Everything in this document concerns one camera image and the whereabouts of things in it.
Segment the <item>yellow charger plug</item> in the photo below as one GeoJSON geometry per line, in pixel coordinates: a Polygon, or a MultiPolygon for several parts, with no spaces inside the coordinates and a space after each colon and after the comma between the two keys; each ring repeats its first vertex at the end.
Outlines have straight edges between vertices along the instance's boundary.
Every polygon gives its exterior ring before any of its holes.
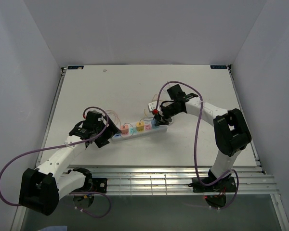
{"type": "Polygon", "coordinates": [[[143,131],[143,130],[144,130],[144,127],[145,127],[145,125],[144,125],[144,122],[143,122],[143,121],[140,121],[140,122],[137,122],[137,123],[136,123],[136,130],[137,130],[138,132],[143,131]]]}

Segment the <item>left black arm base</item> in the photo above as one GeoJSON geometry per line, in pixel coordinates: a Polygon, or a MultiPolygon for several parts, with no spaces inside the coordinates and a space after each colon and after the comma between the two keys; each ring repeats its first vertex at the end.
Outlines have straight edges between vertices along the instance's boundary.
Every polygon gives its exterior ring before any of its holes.
{"type": "Polygon", "coordinates": [[[83,186],[73,190],[72,193],[80,193],[80,192],[106,193],[107,178],[93,178],[92,173],[88,169],[82,167],[77,167],[67,171],[68,174],[70,174],[71,172],[81,173],[85,177],[83,186]]]}

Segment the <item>white colourful power strip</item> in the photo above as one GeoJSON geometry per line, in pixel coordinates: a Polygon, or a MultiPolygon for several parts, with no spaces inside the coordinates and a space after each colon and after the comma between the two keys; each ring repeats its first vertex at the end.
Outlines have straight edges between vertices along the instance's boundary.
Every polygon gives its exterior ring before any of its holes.
{"type": "Polygon", "coordinates": [[[119,142],[139,137],[146,137],[159,132],[166,132],[167,129],[167,125],[156,126],[156,120],[154,118],[144,118],[133,123],[127,122],[122,124],[119,128],[121,133],[114,135],[111,140],[113,142],[119,142]]]}

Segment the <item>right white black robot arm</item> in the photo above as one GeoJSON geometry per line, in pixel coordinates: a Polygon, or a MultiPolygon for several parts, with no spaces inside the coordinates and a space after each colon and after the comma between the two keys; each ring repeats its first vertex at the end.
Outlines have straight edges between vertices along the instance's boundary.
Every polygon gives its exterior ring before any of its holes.
{"type": "Polygon", "coordinates": [[[225,178],[233,171],[237,157],[252,141],[245,118],[237,108],[227,110],[205,102],[201,93],[188,84],[180,81],[171,83],[173,86],[167,89],[170,98],[168,105],[156,101],[151,110],[156,126],[167,125],[173,116],[186,113],[198,117],[196,135],[201,121],[213,127],[218,153],[208,177],[201,179],[197,176],[197,180],[204,187],[219,191],[225,186],[225,178]]]}

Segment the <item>pink charger plug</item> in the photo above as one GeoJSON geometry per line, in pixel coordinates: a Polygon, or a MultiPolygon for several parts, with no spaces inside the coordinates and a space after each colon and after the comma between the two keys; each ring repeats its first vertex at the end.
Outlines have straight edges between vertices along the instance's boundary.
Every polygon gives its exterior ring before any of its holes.
{"type": "Polygon", "coordinates": [[[122,135],[129,134],[129,126],[127,124],[121,125],[120,130],[122,135]]]}

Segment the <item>blue charger plug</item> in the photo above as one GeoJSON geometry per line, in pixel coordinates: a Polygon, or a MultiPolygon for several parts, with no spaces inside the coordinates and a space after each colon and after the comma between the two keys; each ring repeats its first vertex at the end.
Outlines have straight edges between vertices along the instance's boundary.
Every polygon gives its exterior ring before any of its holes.
{"type": "Polygon", "coordinates": [[[159,122],[158,121],[156,121],[155,123],[154,123],[154,128],[158,128],[159,127],[159,122]]]}

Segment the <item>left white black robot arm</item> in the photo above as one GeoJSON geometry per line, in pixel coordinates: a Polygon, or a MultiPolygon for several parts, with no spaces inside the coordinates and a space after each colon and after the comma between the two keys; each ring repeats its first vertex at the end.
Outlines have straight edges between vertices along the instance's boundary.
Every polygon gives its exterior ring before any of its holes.
{"type": "Polygon", "coordinates": [[[93,110],[69,132],[66,141],[35,169],[28,168],[22,175],[19,204],[50,215],[60,199],[70,193],[105,193],[92,173],[82,167],[67,170],[71,162],[84,152],[90,144],[102,148],[109,139],[120,134],[120,129],[106,115],[93,110]]]}

